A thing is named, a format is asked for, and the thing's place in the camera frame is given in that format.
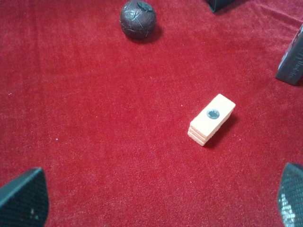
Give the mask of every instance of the red carpet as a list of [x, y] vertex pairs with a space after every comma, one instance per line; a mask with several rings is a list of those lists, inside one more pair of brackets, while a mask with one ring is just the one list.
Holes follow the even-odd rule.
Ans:
[[[46, 227], [282, 227], [303, 83], [275, 74], [303, 1], [148, 2], [142, 43], [125, 1], [0, 0], [0, 185], [42, 167]], [[218, 93], [237, 106], [201, 147], [189, 123]]]

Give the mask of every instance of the light wooden block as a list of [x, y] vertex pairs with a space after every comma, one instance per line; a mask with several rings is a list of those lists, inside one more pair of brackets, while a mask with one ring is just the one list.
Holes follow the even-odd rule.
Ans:
[[[206, 143], [223, 125], [223, 123], [230, 117], [236, 104], [218, 94], [190, 123], [188, 129], [188, 135], [194, 141], [200, 140], [198, 143]], [[209, 110], [216, 110], [219, 112], [219, 116], [216, 119], [212, 119], [207, 115]]]

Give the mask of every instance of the black mesh object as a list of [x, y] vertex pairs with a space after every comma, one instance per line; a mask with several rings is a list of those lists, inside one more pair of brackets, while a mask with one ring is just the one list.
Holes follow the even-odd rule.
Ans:
[[41, 168], [32, 168], [0, 188], [1, 227], [43, 227], [48, 209]]
[[278, 206], [285, 227], [303, 227], [303, 167], [287, 163], [280, 182]]

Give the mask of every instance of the dark brown ball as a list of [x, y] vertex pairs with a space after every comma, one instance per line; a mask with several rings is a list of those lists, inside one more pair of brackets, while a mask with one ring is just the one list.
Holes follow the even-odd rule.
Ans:
[[146, 2], [131, 0], [121, 10], [120, 24], [128, 37], [144, 39], [151, 35], [156, 27], [156, 12]]

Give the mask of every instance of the wrapped ball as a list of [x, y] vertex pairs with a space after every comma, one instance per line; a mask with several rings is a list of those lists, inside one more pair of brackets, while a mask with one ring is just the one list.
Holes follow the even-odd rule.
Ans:
[[144, 39], [152, 34], [156, 27], [156, 12], [146, 2], [130, 0], [121, 10], [120, 25], [128, 37]]

